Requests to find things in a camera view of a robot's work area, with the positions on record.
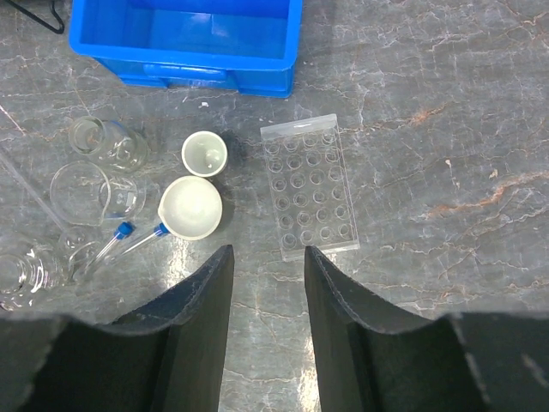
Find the gray marble surface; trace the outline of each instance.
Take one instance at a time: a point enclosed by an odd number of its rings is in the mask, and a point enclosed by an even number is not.
[[[342,270],[430,318],[546,310],[549,9],[543,0],[435,3],[305,0],[286,100],[125,87],[76,56],[66,36],[0,3],[0,142],[45,194],[75,158],[67,128],[82,115],[142,131],[154,151],[142,173],[161,189],[188,174],[179,151],[191,132],[222,134],[231,153],[215,182],[227,210],[221,230],[192,243],[163,239],[41,310],[108,321],[232,243],[220,410],[319,410],[303,262],[281,261],[259,129],[332,112],[361,243],[329,256]],[[27,4],[46,15],[46,2]],[[0,184],[4,231],[58,236],[2,170]],[[151,222],[143,216],[140,226]]]

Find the black cable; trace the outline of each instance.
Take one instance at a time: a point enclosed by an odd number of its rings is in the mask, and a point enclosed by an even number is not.
[[[57,11],[55,11],[55,0],[51,0],[51,3],[50,3],[50,11],[51,13],[53,14],[53,16],[55,17],[55,19],[57,20],[57,22],[59,23],[59,28],[55,28],[54,26],[52,26],[51,24],[43,21],[42,19],[40,19],[37,15],[31,13],[30,11],[28,11],[27,9],[25,9],[24,7],[20,6],[19,4],[13,2],[12,0],[4,0],[4,2],[6,2],[7,4],[9,4],[10,6],[13,6],[15,7],[16,9],[18,9],[20,12],[22,12],[22,14],[26,15],[27,17],[30,17],[31,19],[33,19],[34,21],[36,21],[38,24],[40,24],[41,26],[44,26],[45,28],[47,28],[48,30],[52,30],[53,33],[55,34],[63,34],[64,31],[65,31],[65,23],[63,23],[63,20],[61,19],[61,17],[59,17],[59,15],[57,14]]]

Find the white ceramic bowl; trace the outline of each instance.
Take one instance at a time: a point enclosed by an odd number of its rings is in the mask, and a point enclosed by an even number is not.
[[[220,224],[220,193],[206,179],[185,176],[168,186],[158,216],[171,234],[185,240],[204,239]]]
[[[198,131],[184,141],[181,158],[189,172],[200,178],[210,178],[226,166],[226,145],[215,133]]]

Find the blue plastic bin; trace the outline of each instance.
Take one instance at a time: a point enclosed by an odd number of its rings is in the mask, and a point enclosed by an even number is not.
[[[302,0],[74,0],[69,42],[130,85],[287,97]]]

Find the glass beaker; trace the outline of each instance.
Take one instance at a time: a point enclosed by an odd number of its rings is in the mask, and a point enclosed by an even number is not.
[[[69,129],[69,142],[76,153],[116,172],[134,172],[148,158],[148,145],[141,135],[119,122],[92,116],[75,120]]]
[[[146,198],[143,179],[107,172],[89,161],[61,167],[50,186],[53,208],[75,225],[100,226],[104,220],[131,220],[142,210]]]
[[[43,291],[64,285],[66,269],[55,247],[20,233],[0,237],[0,307],[34,306]]]

